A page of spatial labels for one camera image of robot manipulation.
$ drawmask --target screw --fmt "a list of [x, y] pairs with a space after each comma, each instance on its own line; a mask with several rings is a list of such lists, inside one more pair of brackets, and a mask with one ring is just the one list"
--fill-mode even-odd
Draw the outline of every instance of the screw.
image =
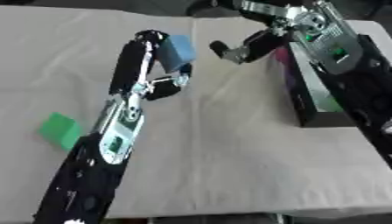
[[90, 158], [87, 162], [88, 162], [89, 166], [94, 166], [95, 165], [95, 160], [93, 160], [92, 158]]
[[384, 125], [382, 125], [381, 129], [384, 134], [392, 135], [392, 119], [385, 122]]
[[371, 66], [371, 67], [378, 67], [380, 64], [381, 64], [381, 63], [380, 63], [380, 61], [378, 61], [378, 60], [375, 60], [375, 59], [371, 59], [371, 60], [370, 60], [370, 66]]

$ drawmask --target green cube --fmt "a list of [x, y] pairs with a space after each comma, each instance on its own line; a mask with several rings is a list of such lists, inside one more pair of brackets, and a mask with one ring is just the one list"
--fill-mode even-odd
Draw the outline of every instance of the green cube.
[[39, 128], [39, 134], [64, 151], [70, 151], [81, 137], [81, 126], [69, 117], [52, 113]]

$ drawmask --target white cloth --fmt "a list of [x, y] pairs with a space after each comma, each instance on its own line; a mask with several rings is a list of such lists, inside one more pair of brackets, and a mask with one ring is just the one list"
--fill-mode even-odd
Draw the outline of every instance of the white cloth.
[[[378, 24], [353, 25], [392, 59]], [[189, 35], [198, 60], [184, 92], [144, 104], [146, 124], [109, 216], [392, 211], [392, 172], [357, 129], [299, 128], [272, 57], [236, 66], [208, 48], [262, 28], [242, 18], [0, 7], [0, 221], [31, 221], [66, 156], [39, 125], [57, 111], [87, 132], [119, 52], [145, 29]]]

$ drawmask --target blue cube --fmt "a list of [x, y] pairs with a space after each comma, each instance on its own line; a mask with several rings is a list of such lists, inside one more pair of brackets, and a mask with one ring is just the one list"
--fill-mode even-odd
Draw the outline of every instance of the blue cube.
[[183, 65], [196, 59], [191, 41], [184, 35], [171, 35], [159, 47], [157, 59], [167, 74], [177, 72]]

